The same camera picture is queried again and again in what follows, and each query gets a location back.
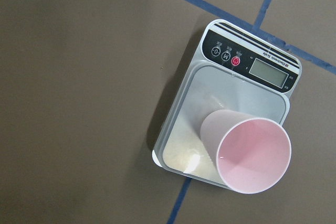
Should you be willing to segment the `silver digital kitchen scale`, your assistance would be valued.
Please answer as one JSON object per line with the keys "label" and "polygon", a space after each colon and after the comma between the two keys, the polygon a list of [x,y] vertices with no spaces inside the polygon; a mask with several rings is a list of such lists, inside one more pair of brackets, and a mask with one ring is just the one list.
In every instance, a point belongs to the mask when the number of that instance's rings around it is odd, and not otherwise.
{"label": "silver digital kitchen scale", "polygon": [[279,47],[224,20],[201,37],[152,151],[157,166],[225,187],[201,139],[204,119],[233,110],[283,124],[301,62]]}

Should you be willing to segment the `pink plastic cup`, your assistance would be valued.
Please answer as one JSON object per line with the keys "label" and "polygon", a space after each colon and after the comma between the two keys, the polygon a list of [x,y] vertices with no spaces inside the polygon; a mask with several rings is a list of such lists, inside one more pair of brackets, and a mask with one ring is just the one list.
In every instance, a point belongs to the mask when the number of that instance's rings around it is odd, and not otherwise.
{"label": "pink plastic cup", "polygon": [[242,194],[271,188],[291,159],[291,141],[280,124],[236,111],[209,114],[200,139],[223,183]]}

